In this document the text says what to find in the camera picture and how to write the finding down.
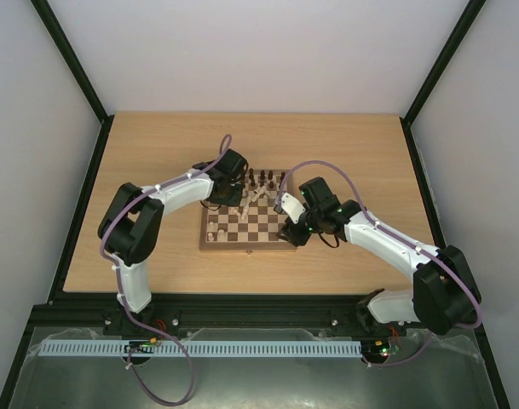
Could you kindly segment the wooden chess board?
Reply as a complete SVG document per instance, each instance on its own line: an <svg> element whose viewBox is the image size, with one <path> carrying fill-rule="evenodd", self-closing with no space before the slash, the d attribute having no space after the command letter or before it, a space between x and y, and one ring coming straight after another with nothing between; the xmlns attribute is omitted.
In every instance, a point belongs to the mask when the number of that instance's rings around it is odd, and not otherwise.
<svg viewBox="0 0 519 409"><path fill-rule="evenodd" d="M284 186L285 170L255 169L247 172L237 205L206 202L202 209L199 248L202 251L294 251L277 237L286 215L274 210L280 191L293 192L292 178Z"/></svg>

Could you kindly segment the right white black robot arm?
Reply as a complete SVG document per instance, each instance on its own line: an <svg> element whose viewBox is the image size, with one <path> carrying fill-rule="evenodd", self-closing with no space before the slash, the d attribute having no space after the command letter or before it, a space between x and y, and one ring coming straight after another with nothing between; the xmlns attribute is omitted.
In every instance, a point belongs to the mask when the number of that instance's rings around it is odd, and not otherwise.
<svg viewBox="0 0 519 409"><path fill-rule="evenodd" d="M301 197L280 194L274 209L285 214L278 238L296 247L332 235L335 243L357 245L387 262L412 284L406 291L375 290L357 307L360 328L370 334L388 323L420 323L437 335L478 315L481 295L463 252L412 239L379 221L352 199L340 202L321 177L299 188Z"/></svg>

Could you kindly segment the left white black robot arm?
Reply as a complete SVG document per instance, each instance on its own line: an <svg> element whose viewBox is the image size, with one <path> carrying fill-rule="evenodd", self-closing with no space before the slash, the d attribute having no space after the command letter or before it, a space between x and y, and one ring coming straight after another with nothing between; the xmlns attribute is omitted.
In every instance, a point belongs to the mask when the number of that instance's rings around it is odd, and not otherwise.
<svg viewBox="0 0 519 409"><path fill-rule="evenodd" d="M147 259L158 240L162 220L194 202L236 205L247 160L227 148L210 162L195 164L181 176L155 186L127 182L118 188L100 226L101 254L112 261L118 281L117 299L132 313L151 302Z"/></svg>

